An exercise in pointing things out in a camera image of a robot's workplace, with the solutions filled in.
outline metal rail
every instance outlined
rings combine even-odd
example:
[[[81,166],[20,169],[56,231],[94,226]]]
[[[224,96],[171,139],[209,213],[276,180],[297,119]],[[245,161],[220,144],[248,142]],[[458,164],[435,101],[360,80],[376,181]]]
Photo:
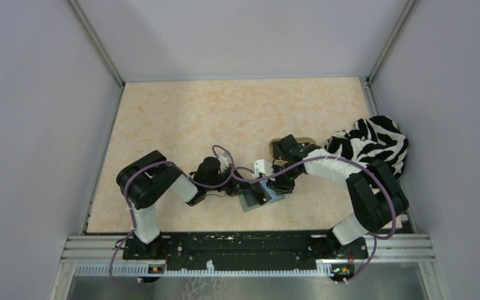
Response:
[[[122,236],[69,236],[61,262],[108,263],[114,253],[115,242]],[[372,249],[373,238],[367,236],[367,248]],[[125,261],[122,251],[115,257],[117,263],[162,264],[163,260]],[[346,259],[319,259],[319,263],[345,263]],[[395,234],[386,241],[378,240],[372,263],[429,263],[435,261],[435,252],[427,234]]]

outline wire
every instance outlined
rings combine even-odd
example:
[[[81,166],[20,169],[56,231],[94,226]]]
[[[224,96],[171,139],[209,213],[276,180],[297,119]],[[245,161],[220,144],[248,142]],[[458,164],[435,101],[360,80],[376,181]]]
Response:
[[[340,157],[340,156],[316,156],[316,157],[311,157],[311,158],[307,158],[307,159],[303,159],[302,161],[299,161],[299,162],[296,162],[294,164],[292,164],[291,166],[288,166],[282,170],[280,170],[279,172],[277,173],[274,173],[272,175],[269,175],[269,176],[266,176],[266,177],[259,177],[259,178],[255,178],[255,179],[244,179],[244,178],[241,178],[239,176],[236,176],[234,174],[234,172],[237,170],[237,169],[243,169],[243,170],[248,170],[250,171],[251,173],[254,174],[254,171],[249,169],[249,168],[246,168],[246,167],[236,167],[234,165],[234,159],[233,159],[233,156],[231,155],[231,153],[224,147],[220,146],[220,145],[213,145],[212,146],[212,153],[214,154],[215,157],[219,157],[218,154],[216,153],[216,151],[214,150],[214,148],[219,148],[219,149],[222,149],[224,151],[224,153],[226,153],[229,158],[231,159],[231,172],[229,173],[229,176],[227,177],[226,180],[224,180],[224,182],[222,182],[221,184],[218,184],[218,185],[215,185],[215,186],[208,186],[206,184],[202,184],[200,182],[197,182],[195,180],[193,180],[192,178],[190,178],[189,175],[187,175],[185,172],[183,172],[183,170],[181,170],[181,172],[183,173],[183,175],[188,178],[193,184],[197,185],[197,186],[201,186],[201,187],[204,187],[204,188],[208,188],[208,189],[214,189],[214,188],[220,188],[221,186],[225,185],[231,178],[234,178],[238,181],[242,181],[242,182],[245,182],[245,183],[257,183],[259,181],[263,181],[263,180],[268,180],[268,179],[272,179],[272,178],[275,178],[277,176],[280,176],[288,171],[290,171],[291,169],[293,168],[296,168],[302,164],[305,164],[305,163],[308,163],[308,162],[311,162],[311,161],[317,161],[319,159],[324,159],[324,160],[327,160],[327,159],[332,159],[332,160],[340,160],[342,162],[345,162],[345,163],[348,163],[352,166],[355,166],[357,167],[358,169],[364,171],[373,181],[374,183],[376,183],[376,185],[378,186],[378,188],[380,189],[380,191],[382,192],[382,194],[384,195],[384,197],[386,198],[387,200],[387,205],[389,206],[389,210],[391,212],[391,221],[392,221],[392,226],[391,226],[391,230],[389,232],[389,234],[387,236],[378,236],[377,234],[374,234],[373,232],[369,232],[370,235],[373,236],[374,238],[374,246],[372,248],[372,252],[371,252],[371,255],[369,256],[369,258],[367,259],[367,261],[359,268],[358,272],[356,272],[354,274],[354,276],[352,278],[350,278],[349,280],[345,281],[344,283],[349,283],[351,282],[352,280],[354,280],[355,278],[357,278],[362,272],[363,270],[369,265],[369,263],[371,262],[371,260],[373,259],[373,256],[374,254],[376,253],[376,244],[377,244],[377,239],[390,239],[393,235],[394,235],[394,232],[396,230],[396,213],[394,211],[394,206],[393,206],[393,200],[391,199],[389,193],[387,192],[386,188],[382,185],[382,183],[380,182],[380,180],[378,180],[378,178],[376,178],[376,176],[371,172],[369,171],[366,167],[362,166],[361,164],[357,163],[357,162],[354,162],[354,161],[351,161],[349,159],[346,159],[346,158],[343,158],[343,157]],[[135,178],[137,176],[139,176],[140,174],[152,169],[152,168],[156,168],[158,166],[162,166],[162,165],[165,165],[165,164],[169,164],[169,165],[172,165],[172,166],[176,166],[176,164],[174,164],[173,162],[171,161],[160,161],[160,162],[155,162],[153,164],[150,164],[140,170],[138,170],[137,172],[135,172],[129,179],[128,181],[126,182],[126,185],[124,186],[124,199],[126,200],[126,204],[128,205],[128,208],[129,208],[129,211],[130,211],[130,215],[131,215],[131,221],[132,221],[132,224],[133,224],[133,228],[131,229],[131,231],[128,233],[128,235],[123,239],[123,241],[125,242],[134,232],[135,230],[137,229],[137,223],[136,223],[136,220],[135,220],[135,214],[133,212],[133,207],[131,205],[131,201],[129,200],[128,198],[128,191],[129,191],[129,187],[131,185],[131,183],[135,180]],[[126,287],[122,287],[120,286],[113,278],[113,262],[115,260],[115,256],[116,254],[118,253],[118,251],[120,250],[120,247],[117,246],[115,247],[115,253],[113,254],[113,257],[111,258],[111,262],[109,264],[109,277],[111,278],[111,281],[119,288],[121,289],[124,289],[124,290],[133,290],[133,289],[136,289],[138,286],[140,286],[140,284],[138,284],[136,287],[132,287],[132,288],[126,288]]]
[[[166,254],[166,257],[164,258],[164,264],[161,267],[161,269],[164,271],[164,268],[166,267],[166,264],[168,264],[168,253],[166,252],[165,249],[161,249],[161,251]]]
[[[225,197],[227,196],[227,193],[223,194],[223,195],[217,195],[217,194],[206,194],[205,196],[216,196],[216,197]]]
[[[349,266],[354,264],[354,253],[352,250],[349,251]]]
[[[117,246],[117,245],[118,245],[120,242],[122,242],[122,241],[123,241],[123,239],[124,239],[124,238],[122,238],[122,239],[119,239],[118,241],[116,241],[116,242],[115,242],[115,246],[113,246],[113,247],[115,248],[115,247],[116,247],[116,246]]]
[[[383,186],[383,184],[380,182],[380,180],[378,180],[378,178],[376,178],[376,176],[371,171],[369,171],[366,167],[360,165],[357,162],[351,161],[349,159],[346,159],[346,158],[343,158],[343,157],[340,157],[340,156],[316,156],[316,157],[303,159],[302,161],[296,162],[296,163],[292,164],[291,166],[286,167],[286,168],[280,170],[279,172],[271,174],[271,175],[266,176],[266,177],[259,177],[259,178],[254,178],[254,179],[245,179],[245,178],[241,178],[241,177],[238,177],[238,176],[234,175],[233,172],[231,172],[231,174],[232,174],[232,177],[234,179],[238,180],[238,181],[243,181],[245,183],[257,183],[259,181],[275,178],[275,177],[280,176],[280,175],[282,175],[282,174],[290,171],[291,169],[296,168],[296,167],[298,167],[302,164],[306,164],[306,163],[311,162],[311,161],[317,161],[317,160],[320,160],[320,159],[337,159],[339,161],[348,163],[348,164],[350,164],[352,166],[355,166],[358,169],[364,171],[374,181],[374,183],[376,183],[376,185],[378,186],[378,188],[380,189],[382,194],[384,194],[384,197],[387,200],[387,205],[389,206],[389,210],[391,211],[392,226],[391,226],[391,231],[389,232],[389,234],[387,236],[378,236],[378,235],[376,235],[372,232],[370,232],[370,234],[372,236],[374,236],[375,238],[378,238],[378,239],[390,239],[394,235],[394,232],[396,230],[396,213],[394,212],[393,200],[391,199],[391,196],[389,195],[389,193],[387,192],[387,190]]]
[[[118,284],[118,282],[115,281],[115,277],[113,277],[113,263],[115,262],[115,257],[117,256],[117,253],[121,249],[121,245],[124,244],[129,239],[130,236],[132,236],[133,232],[135,232],[135,229],[130,230],[127,236],[124,237],[118,245],[115,245],[115,252],[113,253],[113,256],[111,257],[111,261],[109,262],[109,271],[108,271],[109,278],[117,288],[122,289],[124,291],[135,291],[136,289],[140,289],[143,286],[143,282],[141,281],[133,287],[125,287]]]

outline black mounting plate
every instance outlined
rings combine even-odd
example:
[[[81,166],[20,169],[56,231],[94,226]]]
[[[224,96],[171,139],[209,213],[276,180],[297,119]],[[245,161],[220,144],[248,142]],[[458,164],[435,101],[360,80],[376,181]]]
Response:
[[[362,237],[349,245],[355,259],[368,258],[363,246]],[[217,271],[312,270],[316,259],[347,258],[333,254],[326,231],[162,232],[148,245],[128,239],[123,258],[164,259],[163,250],[171,271],[205,270],[210,260]]]

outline enclosure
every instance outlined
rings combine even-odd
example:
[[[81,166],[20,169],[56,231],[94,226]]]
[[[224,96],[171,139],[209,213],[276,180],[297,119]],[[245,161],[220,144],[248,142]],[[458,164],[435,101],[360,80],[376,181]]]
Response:
[[[133,226],[115,179],[147,153],[188,173],[219,144],[251,168],[273,139],[322,146],[377,115],[410,141],[409,209],[391,239],[363,239],[355,281],[328,278],[346,257],[229,272],[114,255]],[[309,241],[353,213],[313,176],[252,211],[169,193],[155,207],[163,239]],[[0,299],[476,299],[478,257],[480,2],[0,1]],[[110,261],[125,287],[167,269],[124,291]]]

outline metal floor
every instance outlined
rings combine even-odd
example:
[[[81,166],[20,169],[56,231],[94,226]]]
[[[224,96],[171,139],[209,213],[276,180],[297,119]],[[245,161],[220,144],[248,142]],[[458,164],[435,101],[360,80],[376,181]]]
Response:
[[[124,286],[134,278],[121,277]],[[162,278],[137,291],[122,291],[108,277],[75,277],[69,300],[95,299],[427,299],[418,264],[372,264],[348,286],[328,278]]]

